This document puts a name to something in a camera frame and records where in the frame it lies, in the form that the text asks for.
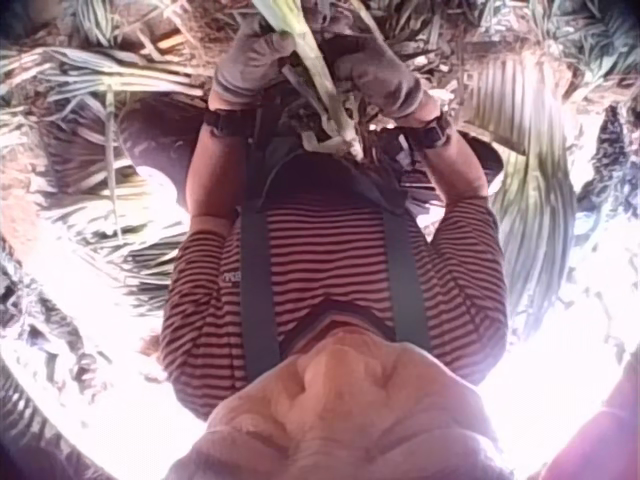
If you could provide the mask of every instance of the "gray glove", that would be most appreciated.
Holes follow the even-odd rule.
[[[246,20],[213,76],[212,90],[234,106],[256,104],[262,91],[277,79],[278,60],[291,55],[295,48],[291,35],[264,34],[262,28],[260,17]]]
[[[391,49],[375,37],[334,37],[337,51],[346,52],[335,61],[338,80],[351,80],[365,99],[393,119],[416,111],[423,96],[420,79]]]

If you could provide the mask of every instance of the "leaf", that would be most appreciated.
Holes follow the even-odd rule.
[[[491,199],[500,223],[508,307],[512,319],[525,310],[523,339],[540,328],[567,269],[575,217],[561,104],[550,69],[526,56],[478,66],[473,123],[494,142],[522,147],[518,155],[495,145],[504,158],[504,181]]]

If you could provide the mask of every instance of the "red striped shirt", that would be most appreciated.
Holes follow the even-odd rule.
[[[346,302],[393,328],[381,213],[356,201],[305,195],[268,215],[279,340],[323,302]],[[407,214],[432,351],[478,384],[507,339],[497,222],[483,199],[447,207],[431,243]],[[199,417],[246,383],[240,323],[240,229],[194,232],[175,265],[161,335],[178,399]]]

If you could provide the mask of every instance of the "watch strap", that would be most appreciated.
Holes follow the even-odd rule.
[[[256,126],[256,110],[207,110],[204,124],[211,127],[217,137],[252,138]]]
[[[446,145],[451,139],[452,125],[446,113],[441,113],[427,125],[420,128],[406,127],[403,133],[412,148],[429,150]]]

